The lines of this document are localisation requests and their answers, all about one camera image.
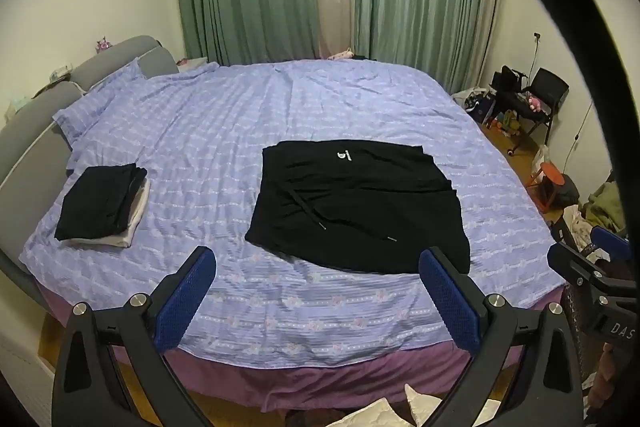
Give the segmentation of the black pants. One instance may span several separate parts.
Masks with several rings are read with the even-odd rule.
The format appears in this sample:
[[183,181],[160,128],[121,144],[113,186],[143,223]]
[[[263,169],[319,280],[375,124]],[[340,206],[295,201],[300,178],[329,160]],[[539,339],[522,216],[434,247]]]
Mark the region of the black pants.
[[320,267],[410,274],[438,248],[461,273],[471,247],[452,182],[421,147],[282,141],[262,151],[248,243]]

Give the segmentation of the olive green clothes pile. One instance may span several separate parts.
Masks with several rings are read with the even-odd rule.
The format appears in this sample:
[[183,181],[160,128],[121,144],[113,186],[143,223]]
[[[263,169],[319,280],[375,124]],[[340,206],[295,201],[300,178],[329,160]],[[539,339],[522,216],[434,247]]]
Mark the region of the olive green clothes pile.
[[601,227],[618,236],[627,234],[620,191],[615,181],[603,183],[589,195],[582,206],[582,215],[594,227]]

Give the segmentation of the red stool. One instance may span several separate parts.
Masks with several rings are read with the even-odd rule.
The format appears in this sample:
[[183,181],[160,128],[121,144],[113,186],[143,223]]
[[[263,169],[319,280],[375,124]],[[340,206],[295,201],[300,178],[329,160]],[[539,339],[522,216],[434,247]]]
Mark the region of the red stool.
[[540,164],[525,184],[528,195],[540,212],[547,212],[565,184],[564,174],[552,162]]

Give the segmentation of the folded white garment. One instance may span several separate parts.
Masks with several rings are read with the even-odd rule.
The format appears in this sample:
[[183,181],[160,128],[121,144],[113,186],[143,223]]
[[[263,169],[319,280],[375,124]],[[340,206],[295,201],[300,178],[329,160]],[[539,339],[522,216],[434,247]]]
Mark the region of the folded white garment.
[[107,218],[106,211],[93,211],[90,213],[90,219],[87,223],[90,231],[74,232],[68,239],[63,239],[63,243],[72,245],[96,245],[114,248],[129,248],[134,240],[138,225],[143,218],[146,204],[149,200],[151,181],[145,179],[136,195],[132,199],[128,210],[126,227],[116,233],[115,218]]

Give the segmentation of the black folding chair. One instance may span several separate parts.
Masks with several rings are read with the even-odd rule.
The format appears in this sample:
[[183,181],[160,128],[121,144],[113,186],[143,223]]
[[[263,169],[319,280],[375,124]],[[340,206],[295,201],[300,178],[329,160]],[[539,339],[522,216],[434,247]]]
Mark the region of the black folding chair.
[[532,123],[523,138],[510,150],[510,155],[539,127],[546,128],[544,145],[548,144],[553,121],[558,116],[568,91],[570,86],[561,77],[548,69],[540,68],[529,86],[510,95],[510,104],[518,119]]

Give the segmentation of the folded black garment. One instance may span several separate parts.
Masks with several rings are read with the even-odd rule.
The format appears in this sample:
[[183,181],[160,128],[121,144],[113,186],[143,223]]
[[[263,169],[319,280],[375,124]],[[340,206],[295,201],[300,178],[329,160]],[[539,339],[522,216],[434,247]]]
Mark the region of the folded black garment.
[[69,241],[124,233],[147,175],[136,164],[87,167],[63,198],[54,237]]

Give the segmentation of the black backpack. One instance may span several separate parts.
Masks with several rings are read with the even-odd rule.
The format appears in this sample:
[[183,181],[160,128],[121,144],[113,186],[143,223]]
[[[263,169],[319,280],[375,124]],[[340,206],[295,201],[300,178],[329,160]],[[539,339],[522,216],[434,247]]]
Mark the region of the black backpack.
[[523,89],[523,82],[528,79],[524,72],[503,65],[499,72],[494,72],[490,87],[496,92],[496,99],[503,103],[511,103]]

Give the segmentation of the grey bed headboard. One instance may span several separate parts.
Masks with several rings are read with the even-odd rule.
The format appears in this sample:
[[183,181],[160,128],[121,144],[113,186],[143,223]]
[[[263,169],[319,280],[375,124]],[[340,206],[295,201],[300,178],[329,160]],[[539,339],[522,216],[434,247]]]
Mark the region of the grey bed headboard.
[[67,80],[50,84],[1,129],[1,271],[43,309],[46,300],[20,254],[67,178],[70,146],[53,115],[133,60],[148,78],[178,72],[158,40],[130,38],[80,64]]

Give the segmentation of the purple pillow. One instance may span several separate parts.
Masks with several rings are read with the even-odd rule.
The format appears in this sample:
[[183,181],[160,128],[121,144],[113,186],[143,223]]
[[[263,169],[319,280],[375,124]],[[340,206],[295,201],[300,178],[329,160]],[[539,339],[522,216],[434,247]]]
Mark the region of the purple pillow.
[[145,79],[139,60],[135,58],[95,84],[79,100],[53,115],[55,124],[70,147],[98,121],[116,98],[130,83]]

